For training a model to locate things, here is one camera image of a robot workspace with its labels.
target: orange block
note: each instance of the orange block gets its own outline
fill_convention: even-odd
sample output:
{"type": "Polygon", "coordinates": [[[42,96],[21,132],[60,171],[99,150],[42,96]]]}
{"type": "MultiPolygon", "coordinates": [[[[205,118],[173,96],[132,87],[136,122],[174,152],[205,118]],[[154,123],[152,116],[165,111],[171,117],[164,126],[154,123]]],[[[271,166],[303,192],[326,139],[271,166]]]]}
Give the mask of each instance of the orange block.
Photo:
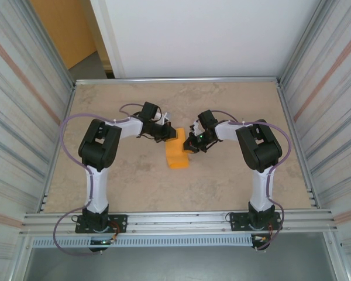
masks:
{"type": "Polygon", "coordinates": [[[183,143],[186,140],[184,128],[177,128],[177,138],[165,142],[166,160],[169,168],[188,168],[188,153],[183,151],[183,143]]]}

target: beige table surface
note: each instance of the beige table surface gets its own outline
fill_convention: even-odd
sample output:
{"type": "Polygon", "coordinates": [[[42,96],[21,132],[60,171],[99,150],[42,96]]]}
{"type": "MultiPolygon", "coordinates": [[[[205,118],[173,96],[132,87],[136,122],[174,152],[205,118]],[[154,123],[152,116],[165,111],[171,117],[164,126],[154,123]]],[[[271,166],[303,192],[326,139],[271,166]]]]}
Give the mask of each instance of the beige table surface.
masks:
{"type": "MultiPolygon", "coordinates": [[[[288,132],[274,83],[185,83],[79,85],[71,114],[90,112],[106,118],[124,118],[118,112],[129,102],[152,102],[172,114],[174,127],[188,127],[206,109],[228,111],[242,121],[263,118],[288,132]]],[[[127,107],[136,112],[138,107],[127,107]]],[[[218,120],[227,119],[215,114],[218,120]]],[[[91,118],[70,121],[65,143],[73,156],[91,118]]],[[[287,151],[284,137],[274,132],[287,151]]],[[[217,143],[208,153],[189,155],[188,169],[169,169],[165,144],[145,138],[122,139],[108,175],[110,211],[245,210],[252,193],[252,171],[237,142],[217,143]]],[[[284,208],[310,208],[295,151],[274,176],[273,197],[284,208]]],[[[61,150],[45,212],[66,212],[82,206],[86,198],[85,171],[61,150]]]]}

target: robotic arm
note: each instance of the robotic arm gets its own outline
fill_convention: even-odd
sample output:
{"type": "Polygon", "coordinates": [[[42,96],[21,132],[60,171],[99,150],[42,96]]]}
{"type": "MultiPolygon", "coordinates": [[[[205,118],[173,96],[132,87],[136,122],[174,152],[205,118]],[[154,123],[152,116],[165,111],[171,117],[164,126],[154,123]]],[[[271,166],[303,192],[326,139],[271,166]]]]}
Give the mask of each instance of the robotic arm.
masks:
{"type": "MultiPolygon", "coordinates": [[[[248,222],[241,221],[240,224],[247,224],[255,230],[265,229],[268,223],[276,224],[279,214],[274,212],[274,205],[267,198],[266,181],[269,170],[282,156],[282,149],[271,129],[263,125],[233,125],[229,121],[218,122],[210,110],[199,114],[198,120],[190,128],[189,137],[184,142],[184,150],[191,153],[207,152],[212,145],[224,140],[239,142],[243,158],[253,170],[253,192],[249,202],[248,222]]],[[[274,171],[270,177],[270,198],[273,173],[274,171]]]]}
{"type": "MultiPolygon", "coordinates": [[[[142,110],[126,120],[114,123],[92,120],[80,144],[78,154],[82,163],[92,171],[93,193],[90,204],[82,210],[82,217],[89,229],[104,232],[108,227],[108,200],[106,183],[109,167],[116,157],[119,140],[128,136],[150,135],[156,142],[176,138],[171,127],[170,114],[157,113],[158,106],[145,102],[142,110]]],[[[87,173],[87,199],[90,201],[90,174],[87,173]]]]}

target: vent grille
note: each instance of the vent grille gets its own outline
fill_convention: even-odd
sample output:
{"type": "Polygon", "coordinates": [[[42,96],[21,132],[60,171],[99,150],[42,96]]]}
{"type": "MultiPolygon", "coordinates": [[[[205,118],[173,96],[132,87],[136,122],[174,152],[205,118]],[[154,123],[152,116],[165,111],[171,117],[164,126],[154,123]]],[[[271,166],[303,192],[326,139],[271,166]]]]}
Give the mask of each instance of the vent grille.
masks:
{"type": "MultiPolygon", "coordinates": [[[[63,248],[96,248],[94,241],[107,240],[109,237],[61,237],[57,242],[63,248]]],[[[172,246],[252,246],[250,234],[228,235],[156,235],[156,236],[118,236],[108,247],[172,247],[172,246]]],[[[52,237],[37,237],[33,248],[54,248],[52,237]]]]}

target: white wall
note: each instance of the white wall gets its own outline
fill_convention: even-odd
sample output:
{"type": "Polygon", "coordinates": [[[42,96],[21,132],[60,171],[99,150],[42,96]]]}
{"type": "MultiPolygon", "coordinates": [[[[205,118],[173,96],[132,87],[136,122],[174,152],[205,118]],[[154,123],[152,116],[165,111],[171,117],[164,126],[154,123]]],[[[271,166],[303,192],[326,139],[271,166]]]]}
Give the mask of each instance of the white wall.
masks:
{"type": "Polygon", "coordinates": [[[117,78],[277,76],[319,0],[91,0],[117,78]]]}

